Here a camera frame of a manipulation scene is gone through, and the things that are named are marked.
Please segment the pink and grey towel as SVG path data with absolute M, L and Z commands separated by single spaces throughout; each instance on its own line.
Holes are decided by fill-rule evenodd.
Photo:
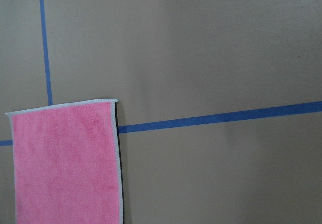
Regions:
M 123 223 L 116 99 L 9 112 L 16 223 Z

